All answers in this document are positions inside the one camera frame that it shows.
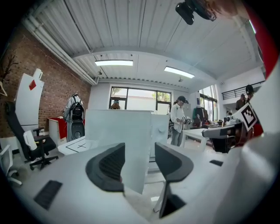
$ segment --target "floor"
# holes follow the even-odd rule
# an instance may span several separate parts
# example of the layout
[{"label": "floor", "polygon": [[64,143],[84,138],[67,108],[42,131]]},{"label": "floor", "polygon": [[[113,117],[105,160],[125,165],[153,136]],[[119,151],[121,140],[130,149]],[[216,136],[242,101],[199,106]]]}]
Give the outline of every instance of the floor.
[{"label": "floor", "polygon": [[[200,143],[193,141],[193,140],[186,140],[185,143],[185,148],[197,148],[199,147]],[[206,150],[211,150],[213,149],[209,146],[206,146]],[[63,157],[64,155],[60,153],[57,149],[52,150],[49,153],[48,157],[51,156],[58,156],[59,158]],[[25,181],[27,181],[31,175],[34,173],[40,172],[38,167],[35,167],[35,169],[32,171],[29,168],[30,163],[24,163],[21,160],[20,154],[14,155],[14,160],[13,160],[13,167],[12,169],[16,169],[19,173],[19,176],[13,176],[19,181],[21,181],[23,184]],[[155,207],[158,198],[161,194],[161,191],[164,186],[164,178],[160,171],[158,173],[148,173],[147,175],[147,182],[148,184],[144,185],[143,189],[143,194],[138,194],[129,188],[125,187],[125,196],[127,201],[130,203],[130,205],[135,209],[135,211],[146,218],[148,221],[154,221],[159,218],[159,212],[155,213],[153,211],[153,208]],[[11,183],[13,187],[20,187],[18,184]]]}]

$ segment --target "white shirt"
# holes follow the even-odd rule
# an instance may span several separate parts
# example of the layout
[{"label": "white shirt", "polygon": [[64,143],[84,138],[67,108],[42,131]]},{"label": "white shirt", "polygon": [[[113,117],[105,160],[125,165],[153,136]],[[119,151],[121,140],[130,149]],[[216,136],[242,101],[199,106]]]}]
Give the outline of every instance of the white shirt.
[{"label": "white shirt", "polygon": [[177,103],[171,107],[171,121],[174,123],[174,129],[181,133],[183,129],[183,123],[177,122],[177,119],[182,120],[185,117],[183,108],[180,107]]}]

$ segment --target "window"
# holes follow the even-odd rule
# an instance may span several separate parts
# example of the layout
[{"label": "window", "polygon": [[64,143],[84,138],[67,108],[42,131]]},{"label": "window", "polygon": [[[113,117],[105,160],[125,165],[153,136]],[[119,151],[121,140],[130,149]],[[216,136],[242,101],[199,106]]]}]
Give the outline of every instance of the window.
[{"label": "window", "polygon": [[210,121],[218,119],[218,108],[215,86],[209,86],[199,91],[200,93],[200,106],[204,107],[208,113]]},{"label": "window", "polygon": [[109,108],[114,100],[127,110],[157,110],[157,114],[163,115],[171,110],[171,93],[168,92],[112,87]]}]

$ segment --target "railing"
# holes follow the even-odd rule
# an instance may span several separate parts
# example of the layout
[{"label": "railing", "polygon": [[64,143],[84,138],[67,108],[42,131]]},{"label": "railing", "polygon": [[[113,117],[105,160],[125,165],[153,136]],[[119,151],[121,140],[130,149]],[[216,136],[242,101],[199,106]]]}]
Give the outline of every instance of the railing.
[{"label": "railing", "polygon": [[[265,81],[257,82],[257,83],[252,84],[252,86],[254,88],[254,91],[257,92],[258,89],[261,87],[262,83],[264,83],[264,82]],[[246,96],[246,86],[243,86],[243,87],[240,87],[238,89],[234,89],[234,90],[230,90],[230,91],[222,93],[224,100],[240,97],[241,94],[244,94]]]}]

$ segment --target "white chair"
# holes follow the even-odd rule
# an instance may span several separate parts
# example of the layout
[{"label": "white chair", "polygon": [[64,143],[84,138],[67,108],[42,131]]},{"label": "white chair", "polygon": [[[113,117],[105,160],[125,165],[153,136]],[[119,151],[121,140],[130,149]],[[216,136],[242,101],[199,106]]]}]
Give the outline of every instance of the white chair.
[{"label": "white chair", "polygon": [[12,151],[9,149],[10,145],[7,145],[1,152],[0,152],[0,167],[3,170],[3,173],[7,177],[8,181],[13,181],[19,185],[22,185],[22,182],[19,180],[12,178],[12,174],[18,175],[16,170],[9,171],[13,165],[13,155]]}]

